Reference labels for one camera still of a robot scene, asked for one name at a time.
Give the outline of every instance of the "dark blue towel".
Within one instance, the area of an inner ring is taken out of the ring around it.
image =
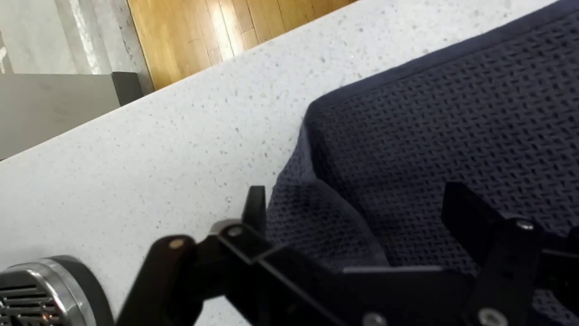
[[[313,102],[266,236],[330,268],[472,274],[440,219],[445,183],[565,236],[579,221],[577,121],[579,4],[565,0]],[[579,324],[547,294],[536,306]]]

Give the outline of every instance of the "wooden floor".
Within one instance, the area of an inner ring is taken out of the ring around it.
[[[353,0],[129,0],[156,89]]]

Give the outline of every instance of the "white speckled countertop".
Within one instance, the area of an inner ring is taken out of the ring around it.
[[[2,161],[0,270],[76,256],[118,313],[154,239],[203,239],[272,188],[315,98],[550,2],[360,0]],[[216,303],[199,324],[244,323]]]

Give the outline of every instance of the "metal grille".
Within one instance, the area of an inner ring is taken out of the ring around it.
[[[0,326],[62,326],[54,299],[36,286],[0,288]]]

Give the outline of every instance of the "cloth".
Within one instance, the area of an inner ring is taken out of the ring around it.
[[[442,225],[445,183],[565,236],[579,223],[577,123],[579,2],[563,0],[313,102],[266,237],[335,270],[474,274]],[[536,306],[579,324],[548,294]]]

